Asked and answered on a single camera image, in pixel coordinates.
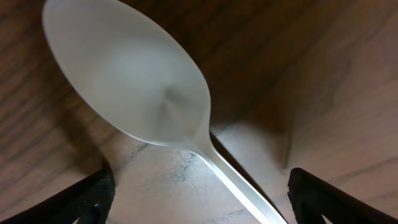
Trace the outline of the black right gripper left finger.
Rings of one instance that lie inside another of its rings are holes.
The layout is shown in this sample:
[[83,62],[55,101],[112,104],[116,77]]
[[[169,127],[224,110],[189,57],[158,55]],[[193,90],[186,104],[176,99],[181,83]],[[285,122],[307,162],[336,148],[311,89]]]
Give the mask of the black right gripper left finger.
[[1,224],[105,224],[114,195],[113,173],[102,169]]

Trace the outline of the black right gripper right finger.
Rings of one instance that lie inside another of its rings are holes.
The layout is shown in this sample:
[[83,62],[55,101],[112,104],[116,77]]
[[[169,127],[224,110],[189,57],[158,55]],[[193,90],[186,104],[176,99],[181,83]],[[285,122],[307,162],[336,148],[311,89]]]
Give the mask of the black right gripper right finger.
[[298,224],[397,224],[396,218],[298,167],[290,171],[288,188]]

